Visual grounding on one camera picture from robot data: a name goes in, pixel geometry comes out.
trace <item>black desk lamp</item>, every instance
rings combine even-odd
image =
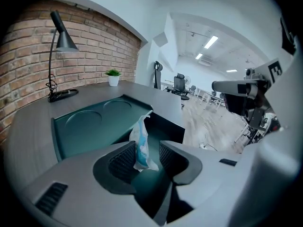
[[[64,91],[59,91],[59,92],[54,92],[54,90],[57,89],[57,83],[52,80],[52,76],[56,78],[53,74],[51,74],[51,60],[52,60],[52,51],[53,51],[53,43],[55,41],[55,36],[57,33],[57,30],[59,32],[59,38],[57,41],[57,51],[62,51],[62,52],[77,52],[78,48],[76,47],[75,43],[72,41],[70,35],[66,31],[66,28],[61,20],[61,17],[59,15],[58,11],[51,12],[51,17],[53,20],[53,23],[56,26],[55,32],[53,33],[53,41],[51,45],[51,52],[49,55],[49,64],[48,64],[48,79],[49,82],[46,84],[49,87],[50,93],[48,97],[48,101],[55,102],[67,97],[74,96],[78,93],[78,90],[76,89],[69,89],[69,90],[64,90]]]

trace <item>lamp base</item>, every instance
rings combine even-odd
[[[50,103],[55,102],[55,101],[59,101],[61,99],[65,99],[71,96],[74,96],[78,93],[77,89],[69,89],[69,90],[64,90],[64,91],[59,91],[59,92],[51,92],[49,97],[48,97],[48,101]]]

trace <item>desk surface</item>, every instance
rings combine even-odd
[[[165,85],[165,86],[168,86],[168,87],[172,87],[172,85],[173,85],[174,83],[172,82],[172,83],[168,83],[168,82],[161,82],[161,85]]]
[[[204,91],[203,89],[200,89],[200,88],[198,88],[198,90],[200,90],[200,91],[202,91],[202,92],[205,92],[205,93],[208,94],[209,96],[214,97],[215,99],[217,99],[217,100],[219,100],[219,101],[224,102],[224,100],[223,100],[222,98],[216,97],[216,96],[212,95],[212,93],[209,93],[209,92],[207,92],[207,91]]]
[[[16,191],[58,163],[52,118],[125,94],[151,105],[156,114],[183,127],[180,96],[128,81],[120,81],[117,87],[100,83],[77,89],[79,93],[73,97],[54,103],[43,98],[17,111],[4,150],[6,172]]]

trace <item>office chair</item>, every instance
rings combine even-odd
[[[161,90],[161,71],[163,69],[163,66],[156,61],[154,64],[155,68],[155,84],[153,85],[154,88]]]
[[[185,80],[184,75],[178,73],[176,77],[174,77],[174,91],[172,91],[173,94],[181,96],[181,100],[189,100],[189,97],[187,94],[189,91],[185,89]]]
[[[215,91],[212,91],[212,95],[213,96],[216,96],[217,95],[217,92],[215,92]],[[215,104],[216,105],[216,102],[215,102],[215,100],[217,100],[215,97],[210,97],[210,100],[209,100],[209,104],[211,104],[211,103],[213,103],[213,104]]]
[[[192,85],[191,88],[189,89],[189,93],[195,95],[195,90],[196,90],[196,86]]]

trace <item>ceiling light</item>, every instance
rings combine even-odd
[[[204,46],[204,48],[208,49],[209,47],[212,46],[213,43],[215,43],[215,41],[218,39],[217,36],[213,36],[209,41],[208,43],[206,44],[206,46]]]
[[[196,59],[199,60],[202,55],[203,54],[199,53],[199,55],[197,55]]]

